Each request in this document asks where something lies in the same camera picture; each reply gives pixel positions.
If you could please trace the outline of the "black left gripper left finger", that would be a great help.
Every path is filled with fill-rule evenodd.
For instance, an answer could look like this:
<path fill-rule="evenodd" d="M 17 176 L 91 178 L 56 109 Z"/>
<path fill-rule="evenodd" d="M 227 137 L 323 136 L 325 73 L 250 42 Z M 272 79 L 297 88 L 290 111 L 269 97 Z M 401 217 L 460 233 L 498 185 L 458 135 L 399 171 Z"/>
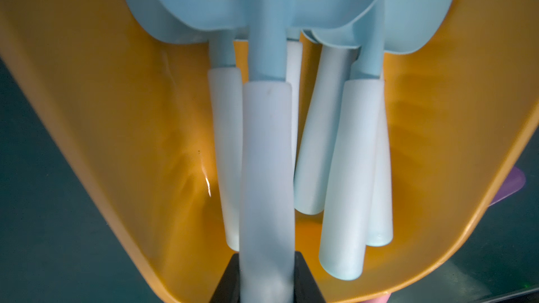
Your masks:
<path fill-rule="evenodd" d="M 210 299 L 210 303 L 239 303 L 240 302 L 240 269 L 239 254 L 235 253 L 230 261 Z"/>

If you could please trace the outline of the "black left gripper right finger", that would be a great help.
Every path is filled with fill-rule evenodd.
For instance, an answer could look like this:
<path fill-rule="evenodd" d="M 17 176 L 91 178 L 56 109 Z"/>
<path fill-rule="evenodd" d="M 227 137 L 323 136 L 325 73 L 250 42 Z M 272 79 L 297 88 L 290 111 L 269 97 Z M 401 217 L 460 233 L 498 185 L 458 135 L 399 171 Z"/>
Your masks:
<path fill-rule="evenodd" d="M 319 286 L 314 279 L 305 258 L 299 251 L 295 252 L 294 265 L 294 303 L 325 303 Z"/>

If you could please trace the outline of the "yellow plastic storage box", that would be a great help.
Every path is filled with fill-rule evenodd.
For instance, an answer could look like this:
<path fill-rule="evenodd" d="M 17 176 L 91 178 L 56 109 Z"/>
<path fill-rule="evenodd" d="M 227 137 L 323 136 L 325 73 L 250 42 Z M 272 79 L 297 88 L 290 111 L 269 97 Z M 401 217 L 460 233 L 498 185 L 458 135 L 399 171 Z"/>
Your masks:
<path fill-rule="evenodd" d="M 151 289 L 210 300 L 232 250 L 217 180 L 206 46 L 151 38 L 124 0 L 1 0 L 1 57 Z M 362 276 L 296 248 L 330 302 L 419 281 L 467 240 L 538 127 L 538 0 L 453 0 L 421 50 L 385 58 L 394 239 Z"/>

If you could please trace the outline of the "purple square shovel pink handle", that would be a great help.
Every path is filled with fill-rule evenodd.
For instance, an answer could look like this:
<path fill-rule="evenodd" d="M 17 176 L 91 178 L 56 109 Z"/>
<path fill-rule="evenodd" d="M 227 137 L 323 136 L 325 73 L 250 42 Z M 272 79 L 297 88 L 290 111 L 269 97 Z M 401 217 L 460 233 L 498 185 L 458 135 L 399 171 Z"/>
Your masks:
<path fill-rule="evenodd" d="M 526 184 L 526 176 L 524 172 L 514 166 L 508 176 L 505 178 L 500 189 L 494 196 L 490 203 L 490 206 L 501 202 L 502 200 L 512 196 L 516 192 L 520 191 Z"/>

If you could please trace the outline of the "light blue pointed shovel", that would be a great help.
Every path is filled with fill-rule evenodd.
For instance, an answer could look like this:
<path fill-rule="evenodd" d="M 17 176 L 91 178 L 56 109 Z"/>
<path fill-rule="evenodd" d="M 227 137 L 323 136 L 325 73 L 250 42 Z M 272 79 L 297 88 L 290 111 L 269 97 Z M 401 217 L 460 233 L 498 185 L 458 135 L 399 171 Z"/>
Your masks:
<path fill-rule="evenodd" d="M 233 31 L 207 32 L 182 23 L 159 0 L 126 0 L 139 25 L 164 43 L 209 45 L 208 71 L 218 186 L 227 245 L 239 250 L 239 195 L 243 145 L 243 81 Z"/>
<path fill-rule="evenodd" d="M 391 180 L 388 169 L 376 170 L 377 154 L 389 145 L 384 55 L 410 54 L 424 47 L 452 1 L 376 0 L 355 21 L 313 32 L 326 46 L 360 51 L 342 90 L 319 249 L 321 266 L 337 279 L 358 279 L 367 246 L 384 244 L 382 231 L 369 229 L 376 186 Z"/>

